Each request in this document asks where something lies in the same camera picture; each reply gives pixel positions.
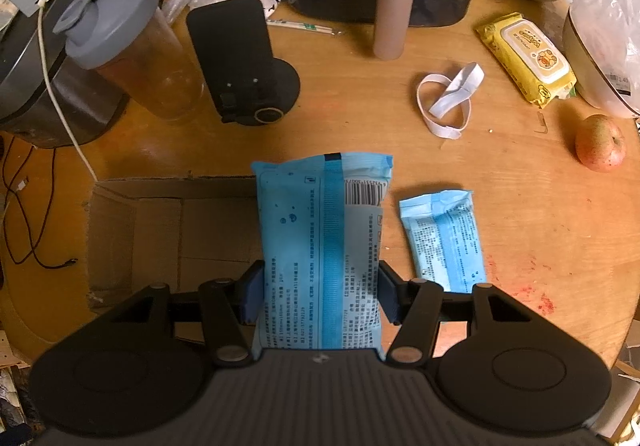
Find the yellow wet wipes pack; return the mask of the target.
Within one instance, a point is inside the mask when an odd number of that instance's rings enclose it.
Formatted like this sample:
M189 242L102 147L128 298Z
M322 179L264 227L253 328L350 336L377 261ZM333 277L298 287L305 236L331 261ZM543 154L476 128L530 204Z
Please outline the yellow wet wipes pack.
M479 24L475 32L529 104L544 109L552 100L575 95L577 78L570 63L521 13Z

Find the black phone stand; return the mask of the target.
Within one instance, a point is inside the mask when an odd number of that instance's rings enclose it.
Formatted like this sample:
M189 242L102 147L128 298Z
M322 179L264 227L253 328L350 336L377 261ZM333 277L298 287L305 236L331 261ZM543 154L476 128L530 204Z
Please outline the black phone stand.
M261 126L280 121L295 105L295 68L273 56L259 0L225 0L186 14L192 45L224 123Z

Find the wrapped chopsticks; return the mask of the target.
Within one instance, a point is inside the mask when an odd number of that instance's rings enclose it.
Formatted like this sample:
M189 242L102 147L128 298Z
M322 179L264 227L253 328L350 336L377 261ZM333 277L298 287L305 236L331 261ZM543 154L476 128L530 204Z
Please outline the wrapped chopsticks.
M307 32L316 32L322 34L328 34L329 36L340 36L342 34L340 29L332 28L328 26L319 26L318 24L307 24L301 21L292 21L285 19L267 19L266 23L270 27L280 27L287 29L294 29Z

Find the white elastic band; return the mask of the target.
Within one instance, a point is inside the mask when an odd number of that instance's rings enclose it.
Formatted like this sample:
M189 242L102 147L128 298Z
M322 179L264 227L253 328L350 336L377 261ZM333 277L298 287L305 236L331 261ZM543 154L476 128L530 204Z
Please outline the white elastic band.
M416 106L428 130L442 140L458 140L469 125L472 114L472 96L480 88L485 73L477 62L464 66L452 79L440 73L430 73L416 87ZM425 109L422 104L421 91L424 85L435 84L444 88L434 104ZM441 124L451 110L460 108L462 123L459 126Z

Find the brown cardboard box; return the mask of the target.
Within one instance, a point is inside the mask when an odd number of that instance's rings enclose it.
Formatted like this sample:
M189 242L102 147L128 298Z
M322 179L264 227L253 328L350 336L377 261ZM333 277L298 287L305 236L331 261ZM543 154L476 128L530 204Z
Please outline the brown cardboard box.
M104 312L150 284L193 291L262 258L251 176L126 178L95 184L88 305Z

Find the white round pot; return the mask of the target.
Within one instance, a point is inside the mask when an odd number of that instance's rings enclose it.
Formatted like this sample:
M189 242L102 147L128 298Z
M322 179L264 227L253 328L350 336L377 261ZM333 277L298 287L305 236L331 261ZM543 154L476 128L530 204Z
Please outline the white round pot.
M603 72L582 42L570 14L563 26L563 46L577 79L576 91L589 105L616 118L639 117L639 109L631 105L628 83L617 78L611 81Z

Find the large blue wipes pack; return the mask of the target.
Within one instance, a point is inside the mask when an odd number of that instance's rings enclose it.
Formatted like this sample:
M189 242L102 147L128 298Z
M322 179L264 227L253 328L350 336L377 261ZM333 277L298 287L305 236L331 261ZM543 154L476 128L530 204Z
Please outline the large blue wipes pack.
M255 162L265 260L253 350L382 351L378 261L388 154Z

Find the shaker bottle grey lid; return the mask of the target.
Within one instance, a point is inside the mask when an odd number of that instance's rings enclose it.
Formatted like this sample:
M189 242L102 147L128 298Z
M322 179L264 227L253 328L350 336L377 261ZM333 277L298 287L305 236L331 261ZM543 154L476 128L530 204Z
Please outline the shaker bottle grey lid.
M151 114L178 120L205 84L158 0L73 0L53 28L66 55L117 85Z

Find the small blue wipes pack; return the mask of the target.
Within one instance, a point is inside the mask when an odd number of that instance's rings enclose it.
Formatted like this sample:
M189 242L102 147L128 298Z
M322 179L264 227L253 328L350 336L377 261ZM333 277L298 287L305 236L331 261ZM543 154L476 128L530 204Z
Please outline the small blue wipes pack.
M444 290L470 293L487 280L469 190L448 189L399 203L416 276Z

